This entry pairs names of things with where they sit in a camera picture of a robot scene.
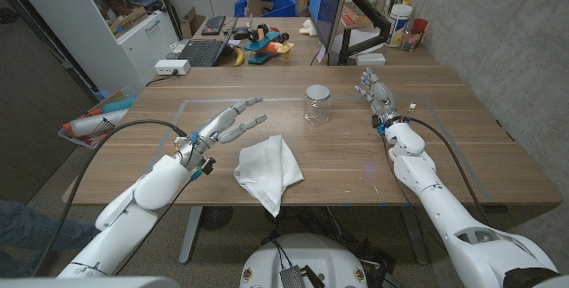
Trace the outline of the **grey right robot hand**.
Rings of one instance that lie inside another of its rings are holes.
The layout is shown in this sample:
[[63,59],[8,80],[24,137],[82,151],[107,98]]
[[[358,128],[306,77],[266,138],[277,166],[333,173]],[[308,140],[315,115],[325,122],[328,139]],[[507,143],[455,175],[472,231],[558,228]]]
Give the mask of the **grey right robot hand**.
[[369,102],[373,128],[386,131],[392,124],[398,123],[401,116],[397,112],[395,99],[391,90],[378,78],[377,74],[367,68],[360,77],[364,87],[355,89]]

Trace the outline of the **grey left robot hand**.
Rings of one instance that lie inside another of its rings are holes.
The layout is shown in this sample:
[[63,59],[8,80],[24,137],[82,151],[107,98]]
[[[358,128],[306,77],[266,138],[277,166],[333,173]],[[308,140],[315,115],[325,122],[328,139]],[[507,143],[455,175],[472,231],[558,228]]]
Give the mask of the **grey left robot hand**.
[[197,132],[192,132],[186,137],[177,137],[174,141],[176,153],[173,157],[189,172],[206,166],[205,174],[209,174],[215,160],[207,157],[205,152],[215,143],[230,143],[254,126],[263,123],[267,116],[261,114],[245,123],[234,125],[238,115],[246,108],[260,102],[263,102],[262,97],[241,100],[210,118]]

